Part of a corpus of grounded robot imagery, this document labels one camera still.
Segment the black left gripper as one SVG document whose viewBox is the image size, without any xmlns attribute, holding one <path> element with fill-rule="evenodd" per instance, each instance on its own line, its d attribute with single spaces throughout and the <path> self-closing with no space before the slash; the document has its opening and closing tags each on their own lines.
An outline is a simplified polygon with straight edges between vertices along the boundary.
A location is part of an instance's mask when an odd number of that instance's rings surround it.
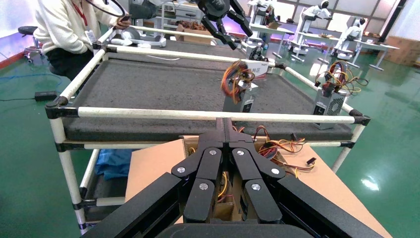
<svg viewBox="0 0 420 238">
<path fill-rule="evenodd" d="M 232 50 L 237 48 L 236 43 L 226 34 L 222 18 L 227 16 L 240 25 L 247 37 L 252 36 L 253 32 L 249 27 L 249 21 L 245 17 L 245 12 L 237 0 L 198 0 L 197 5 L 204 13 L 201 23 L 211 33 L 211 35 L 223 44 L 228 45 Z M 211 20 L 216 20 L 216 27 Z"/>
</svg>

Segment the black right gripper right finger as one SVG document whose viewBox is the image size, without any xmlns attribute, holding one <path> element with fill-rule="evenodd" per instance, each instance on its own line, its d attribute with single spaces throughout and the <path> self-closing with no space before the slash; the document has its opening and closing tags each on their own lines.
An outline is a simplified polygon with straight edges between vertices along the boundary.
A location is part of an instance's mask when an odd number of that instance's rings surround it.
<svg viewBox="0 0 420 238">
<path fill-rule="evenodd" d="M 379 238 L 381 235 L 260 155 L 250 135 L 225 119 L 225 143 L 239 176 L 245 219 L 253 238 Z"/>
</svg>

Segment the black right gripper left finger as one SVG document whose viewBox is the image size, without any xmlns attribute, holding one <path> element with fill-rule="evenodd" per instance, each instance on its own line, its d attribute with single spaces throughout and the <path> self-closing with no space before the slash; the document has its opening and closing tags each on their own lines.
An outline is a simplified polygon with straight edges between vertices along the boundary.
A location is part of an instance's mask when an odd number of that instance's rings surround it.
<svg viewBox="0 0 420 238">
<path fill-rule="evenodd" d="M 199 136 L 198 150 L 164 173 L 98 225 L 84 238 L 173 238 L 188 222 L 206 223 L 214 210 L 225 128 Z"/>
</svg>

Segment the bystander hand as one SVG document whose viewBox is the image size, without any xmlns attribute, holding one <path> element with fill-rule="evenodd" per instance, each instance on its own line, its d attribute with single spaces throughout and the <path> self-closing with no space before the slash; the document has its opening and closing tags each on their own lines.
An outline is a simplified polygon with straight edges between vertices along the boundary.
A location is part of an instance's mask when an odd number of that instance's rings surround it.
<svg viewBox="0 0 420 238">
<path fill-rule="evenodd" d="M 126 15 L 122 18 L 117 20 L 117 23 L 114 26 L 114 29 L 124 30 L 131 25 L 131 18 L 130 15 Z"/>
</svg>

